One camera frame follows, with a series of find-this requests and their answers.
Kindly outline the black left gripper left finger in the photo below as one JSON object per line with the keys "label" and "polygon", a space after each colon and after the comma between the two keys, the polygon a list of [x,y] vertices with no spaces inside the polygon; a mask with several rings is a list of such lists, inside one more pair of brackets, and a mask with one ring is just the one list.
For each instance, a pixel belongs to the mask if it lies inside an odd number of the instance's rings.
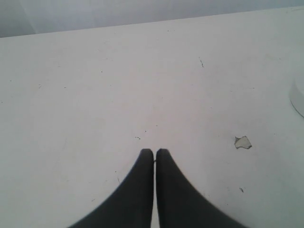
{"label": "black left gripper left finger", "polygon": [[154,197],[154,157],[142,149],[117,189],[72,228],[149,228]]}

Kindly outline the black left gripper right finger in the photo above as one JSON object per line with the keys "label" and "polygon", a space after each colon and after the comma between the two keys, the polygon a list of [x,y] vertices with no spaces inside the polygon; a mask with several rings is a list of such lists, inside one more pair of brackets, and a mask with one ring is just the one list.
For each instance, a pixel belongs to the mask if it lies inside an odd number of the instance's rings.
{"label": "black left gripper right finger", "polygon": [[243,228],[205,199],[167,149],[156,153],[156,197],[161,228]]}

